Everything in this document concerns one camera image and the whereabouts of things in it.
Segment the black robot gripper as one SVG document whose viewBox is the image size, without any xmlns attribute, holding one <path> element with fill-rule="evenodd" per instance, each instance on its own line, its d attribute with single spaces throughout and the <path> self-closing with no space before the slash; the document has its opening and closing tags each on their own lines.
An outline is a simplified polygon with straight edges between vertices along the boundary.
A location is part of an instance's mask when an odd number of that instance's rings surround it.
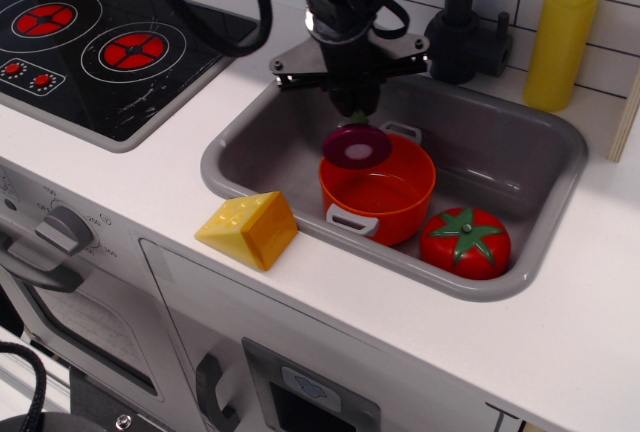
<svg viewBox="0 0 640 432">
<path fill-rule="evenodd" d="M 320 88 L 339 113 L 376 112 L 387 79 L 427 70 L 429 40 L 407 33 L 381 38 L 373 31 L 342 43 L 312 36 L 271 60 L 279 86 Z"/>
</svg>

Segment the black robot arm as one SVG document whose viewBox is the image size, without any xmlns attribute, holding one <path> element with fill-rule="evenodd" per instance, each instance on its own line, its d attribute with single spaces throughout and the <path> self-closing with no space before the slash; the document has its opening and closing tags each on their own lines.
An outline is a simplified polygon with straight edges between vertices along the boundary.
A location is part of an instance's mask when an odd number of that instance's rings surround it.
<svg viewBox="0 0 640 432">
<path fill-rule="evenodd" d="M 275 57 L 281 88 L 319 87 L 345 117 L 373 114 L 390 77 L 427 69 L 428 41 L 395 0 L 306 0 L 309 39 Z"/>
</svg>

